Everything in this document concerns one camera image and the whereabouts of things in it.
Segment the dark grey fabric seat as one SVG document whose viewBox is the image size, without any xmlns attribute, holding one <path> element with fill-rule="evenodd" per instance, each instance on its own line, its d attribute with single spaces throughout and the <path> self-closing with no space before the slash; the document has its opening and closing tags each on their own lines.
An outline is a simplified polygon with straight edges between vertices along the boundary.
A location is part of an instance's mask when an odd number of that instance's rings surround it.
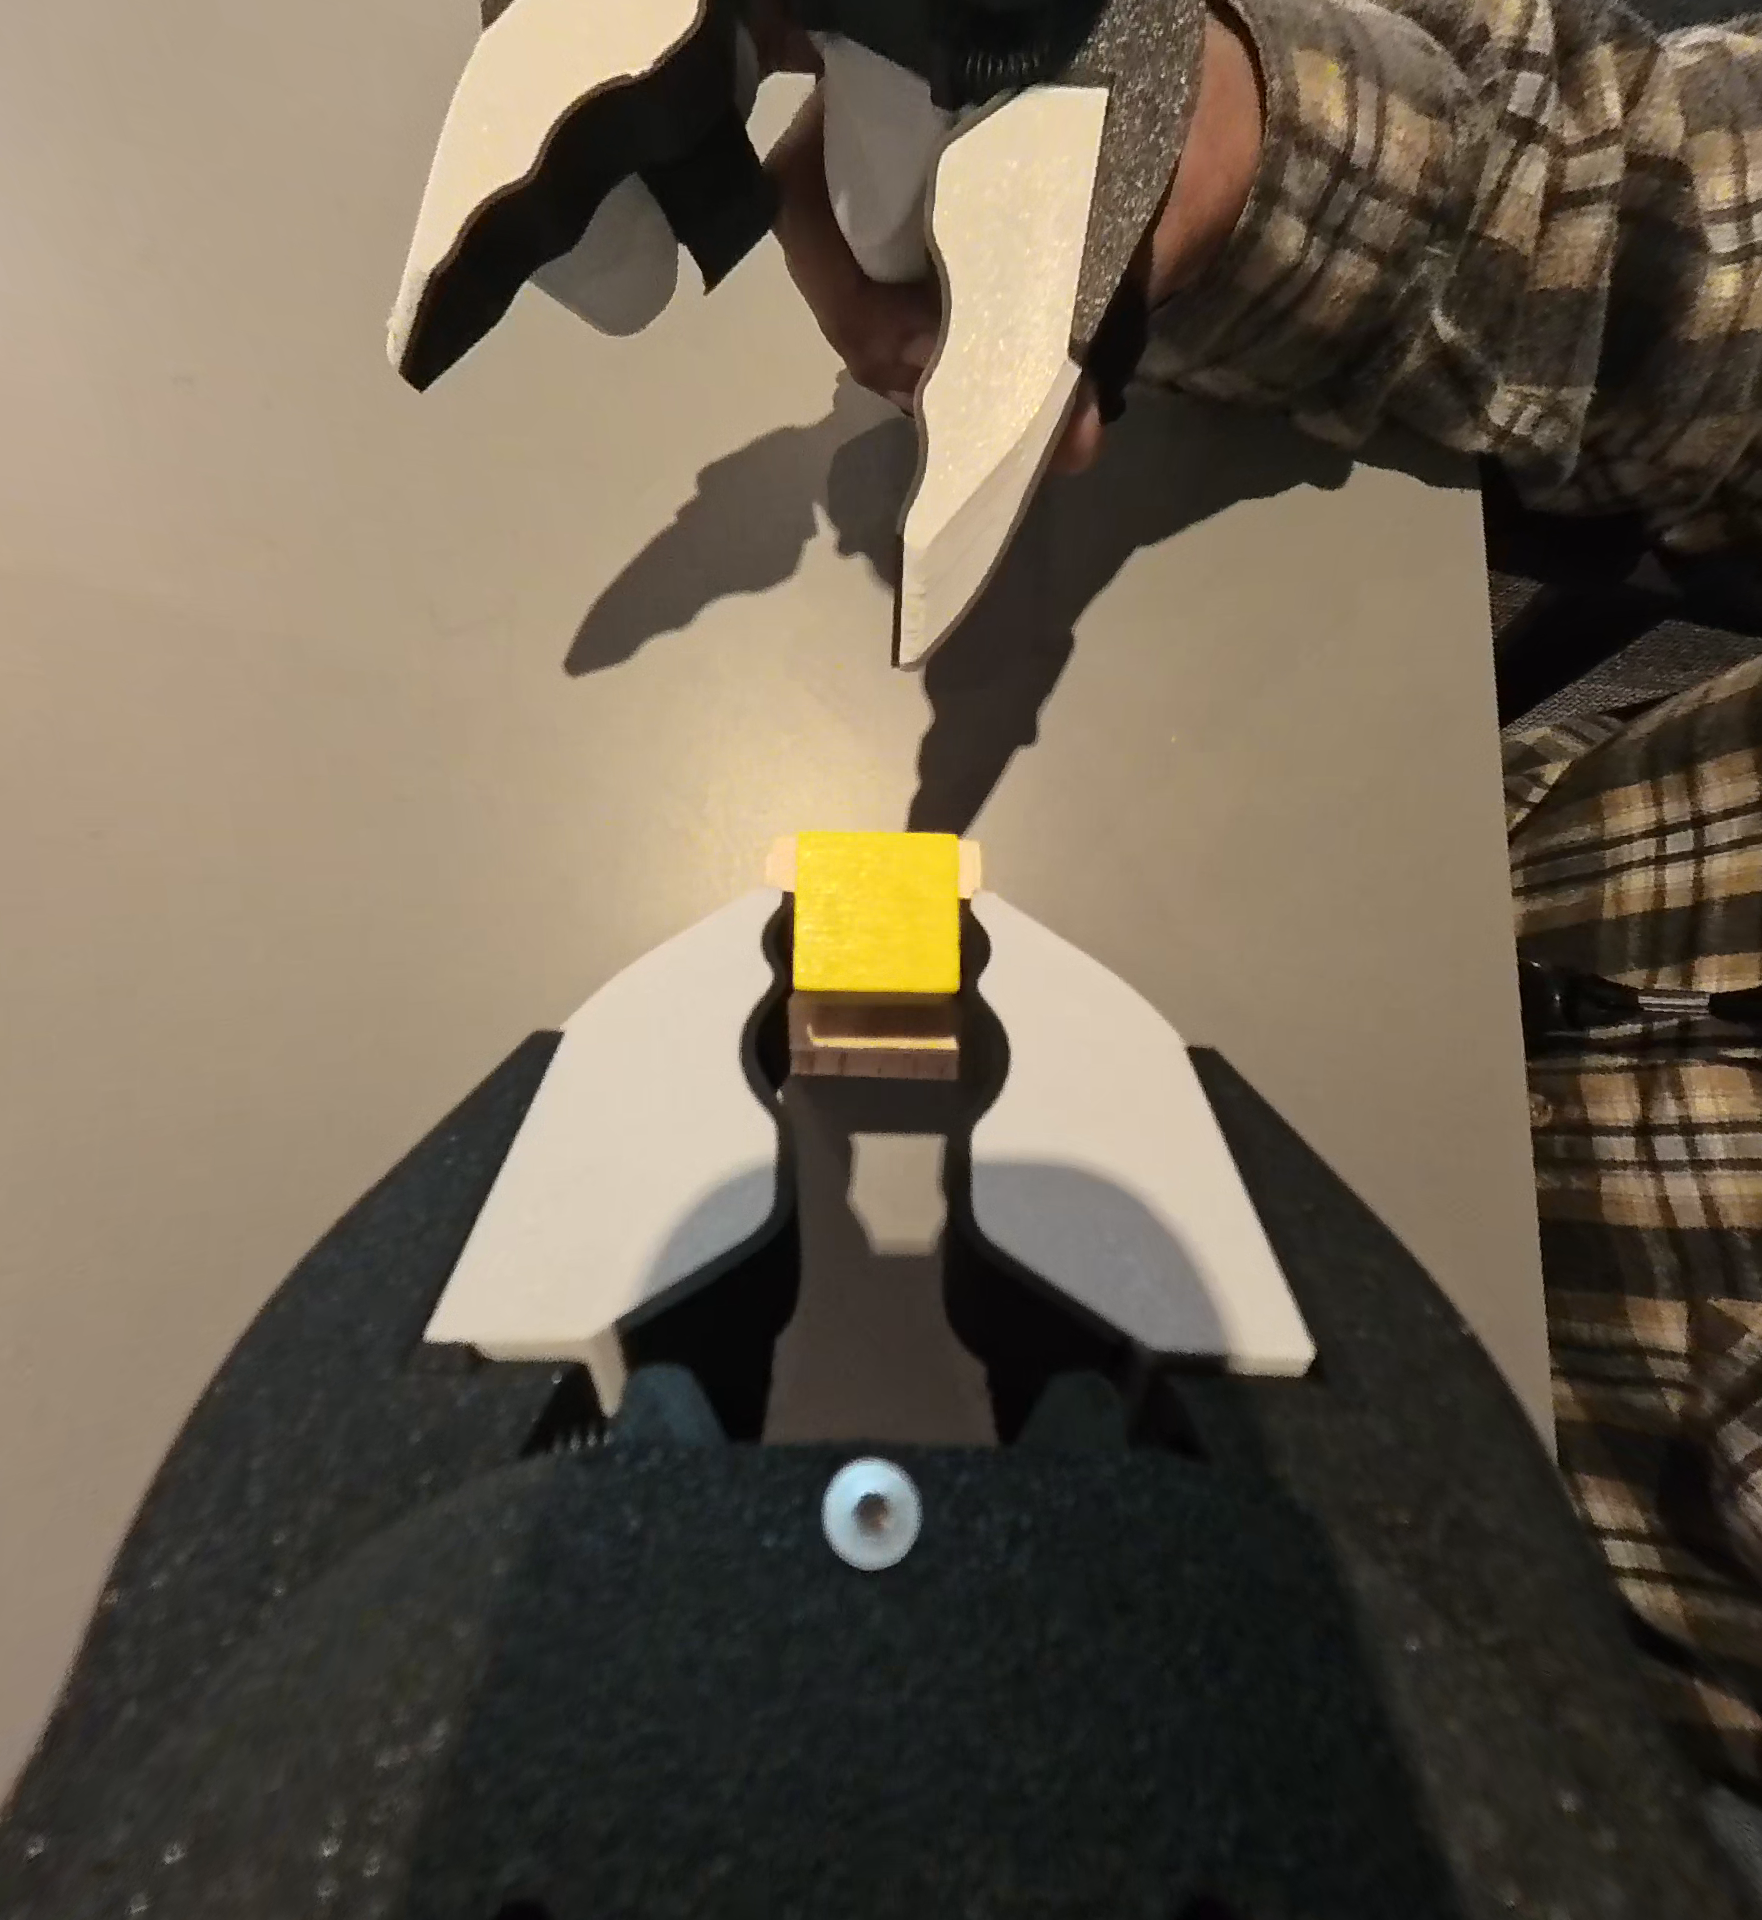
<svg viewBox="0 0 1762 1920">
<path fill-rule="evenodd" d="M 1762 644 L 1762 559 L 1663 555 L 1635 515 L 1542 515 L 1485 462 L 1485 559 L 1493 611 L 1493 718 L 1533 708 L 1629 650 L 1659 628 Z"/>
</svg>

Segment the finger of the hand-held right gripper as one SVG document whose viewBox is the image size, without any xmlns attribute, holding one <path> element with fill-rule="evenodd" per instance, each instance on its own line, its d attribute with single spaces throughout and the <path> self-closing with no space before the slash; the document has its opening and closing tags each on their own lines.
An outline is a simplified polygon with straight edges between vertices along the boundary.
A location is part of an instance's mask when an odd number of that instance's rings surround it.
<svg viewBox="0 0 1762 1920">
<path fill-rule="evenodd" d="M 1102 83 L 1033 83 L 935 157 L 939 348 L 917 381 L 897 671 L 922 671 L 991 590 L 1082 389 L 1070 330 L 1102 111 Z"/>
<path fill-rule="evenodd" d="M 682 239 L 653 189 L 706 128 L 700 0 L 506 7 L 458 83 L 389 307 L 389 368 L 423 389 L 540 285 L 629 341 L 661 320 Z"/>
</svg>

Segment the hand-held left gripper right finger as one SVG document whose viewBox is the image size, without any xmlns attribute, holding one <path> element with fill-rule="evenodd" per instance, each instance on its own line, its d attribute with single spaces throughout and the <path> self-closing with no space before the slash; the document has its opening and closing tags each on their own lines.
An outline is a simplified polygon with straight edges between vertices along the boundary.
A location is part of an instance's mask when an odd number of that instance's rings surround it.
<svg viewBox="0 0 1762 1920">
<path fill-rule="evenodd" d="M 944 1307 L 986 1371 L 1310 1371 L 1314 1335 L 1172 1019 L 978 891 Z"/>
</svg>

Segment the person's plaid shirt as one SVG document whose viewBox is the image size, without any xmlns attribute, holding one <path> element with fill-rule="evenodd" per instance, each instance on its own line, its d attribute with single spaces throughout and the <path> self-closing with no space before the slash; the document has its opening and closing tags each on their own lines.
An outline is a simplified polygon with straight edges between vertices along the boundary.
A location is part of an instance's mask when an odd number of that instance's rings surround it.
<svg viewBox="0 0 1762 1920">
<path fill-rule="evenodd" d="M 1762 660 L 1501 740 L 1517 960 L 1762 990 Z M 1659 1719 L 1762 1805 L 1762 1037 L 1542 1037 L 1533 1215 L 1556 1463 Z"/>
</svg>

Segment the person's right forearm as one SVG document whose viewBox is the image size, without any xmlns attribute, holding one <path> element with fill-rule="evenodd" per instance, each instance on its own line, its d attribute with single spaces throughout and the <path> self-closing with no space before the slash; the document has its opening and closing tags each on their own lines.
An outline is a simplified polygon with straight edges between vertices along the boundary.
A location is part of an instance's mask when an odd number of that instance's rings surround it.
<svg viewBox="0 0 1762 1920">
<path fill-rule="evenodd" d="M 1762 559 L 1762 10 L 1221 7 L 1257 142 L 1143 381 Z"/>
</svg>

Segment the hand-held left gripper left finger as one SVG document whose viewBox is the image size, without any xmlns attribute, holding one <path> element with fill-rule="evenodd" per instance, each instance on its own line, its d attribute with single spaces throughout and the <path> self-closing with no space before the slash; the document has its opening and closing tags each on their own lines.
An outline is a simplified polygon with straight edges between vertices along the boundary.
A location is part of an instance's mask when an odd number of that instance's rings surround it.
<svg viewBox="0 0 1762 1920">
<path fill-rule="evenodd" d="M 617 1412 L 629 1332 L 773 1238 L 777 1108 L 748 1027 L 777 995 L 758 883 L 617 968 L 564 1027 L 421 1332 L 578 1364 Z"/>
</svg>

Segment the yellow and brown wooden cube block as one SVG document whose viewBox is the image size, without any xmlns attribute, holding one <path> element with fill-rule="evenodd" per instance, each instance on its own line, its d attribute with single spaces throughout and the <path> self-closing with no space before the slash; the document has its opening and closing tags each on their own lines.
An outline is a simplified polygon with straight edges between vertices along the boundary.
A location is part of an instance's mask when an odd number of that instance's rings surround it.
<svg viewBox="0 0 1762 1920">
<path fill-rule="evenodd" d="M 961 903 L 986 853 L 960 832 L 785 832 L 767 883 L 791 903 L 785 1066 L 846 1083 L 960 1083 Z"/>
</svg>

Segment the person's right hand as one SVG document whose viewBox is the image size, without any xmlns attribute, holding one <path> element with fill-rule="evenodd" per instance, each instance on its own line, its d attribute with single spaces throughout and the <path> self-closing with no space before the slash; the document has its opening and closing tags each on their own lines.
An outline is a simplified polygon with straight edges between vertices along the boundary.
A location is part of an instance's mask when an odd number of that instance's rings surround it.
<svg viewBox="0 0 1762 1920">
<path fill-rule="evenodd" d="M 1134 248 L 1126 285 L 1143 314 L 1177 299 L 1221 253 L 1261 157 L 1261 81 L 1247 17 L 1227 7 L 1206 10 L 1206 41 L 1194 58 L 1192 128 L 1177 168 L 1156 205 L 1152 232 Z M 773 182 L 782 191 L 777 242 L 782 260 L 817 314 L 829 348 L 846 359 L 846 372 L 911 406 L 917 381 L 935 359 L 939 295 L 935 285 L 879 285 L 858 260 L 831 191 L 829 191 L 829 106 L 810 98 L 785 137 L 773 155 Z"/>
</svg>

